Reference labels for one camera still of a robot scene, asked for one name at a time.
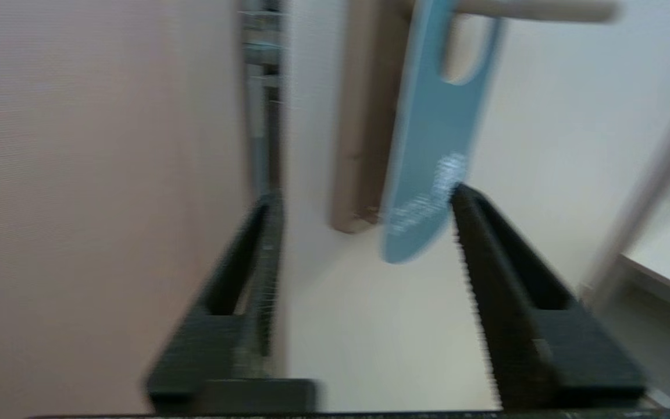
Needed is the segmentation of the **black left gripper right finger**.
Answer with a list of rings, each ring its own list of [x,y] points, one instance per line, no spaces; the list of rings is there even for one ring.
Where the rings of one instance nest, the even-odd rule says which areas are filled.
[[[643,370],[494,203],[459,184],[450,204],[502,408],[637,406]]]

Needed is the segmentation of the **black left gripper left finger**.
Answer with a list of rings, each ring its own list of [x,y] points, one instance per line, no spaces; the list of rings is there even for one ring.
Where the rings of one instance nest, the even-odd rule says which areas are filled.
[[[268,371],[285,216],[263,194],[147,376],[160,416],[299,416],[318,409],[310,379]]]

